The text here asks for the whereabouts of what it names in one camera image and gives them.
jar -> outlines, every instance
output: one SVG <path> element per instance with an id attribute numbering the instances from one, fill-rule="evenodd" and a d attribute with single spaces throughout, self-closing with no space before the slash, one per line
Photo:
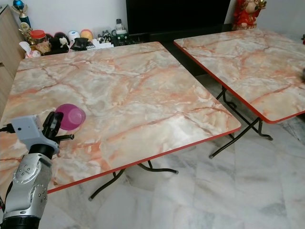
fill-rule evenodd
<path id="1" fill-rule="evenodd" d="M 32 30 L 30 36 L 34 40 L 35 44 L 39 44 L 47 41 L 46 34 L 43 30 Z"/>

pink bowl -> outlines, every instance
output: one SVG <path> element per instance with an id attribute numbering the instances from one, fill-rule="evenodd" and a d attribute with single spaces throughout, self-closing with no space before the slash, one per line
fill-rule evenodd
<path id="1" fill-rule="evenodd" d="M 73 104 L 60 105 L 55 112 L 63 113 L 61 122 L 61 129 L 63 130 L 75 130 L 86 119 L 86 113 Z"/>

